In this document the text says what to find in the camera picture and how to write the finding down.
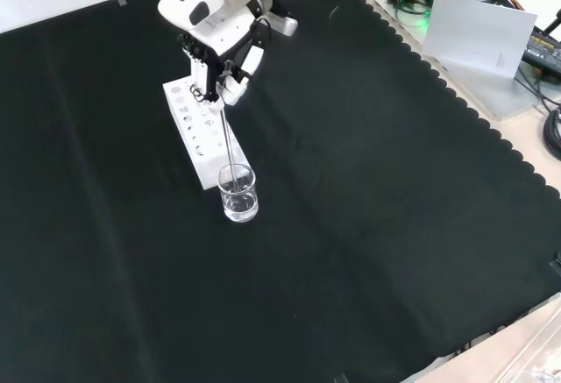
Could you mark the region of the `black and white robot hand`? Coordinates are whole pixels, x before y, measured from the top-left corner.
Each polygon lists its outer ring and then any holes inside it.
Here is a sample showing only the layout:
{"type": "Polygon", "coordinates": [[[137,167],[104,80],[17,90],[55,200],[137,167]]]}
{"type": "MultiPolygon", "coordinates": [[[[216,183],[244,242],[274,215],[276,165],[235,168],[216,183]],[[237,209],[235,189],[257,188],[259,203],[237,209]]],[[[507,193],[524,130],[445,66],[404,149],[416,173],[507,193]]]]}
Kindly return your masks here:
{"type": "Polygon", "coordinates": [[[196,100],[235,105],[259,67],[264,45],[260,19],[273,0],[160,0],[158,11],[184,31],[196,100]]]}

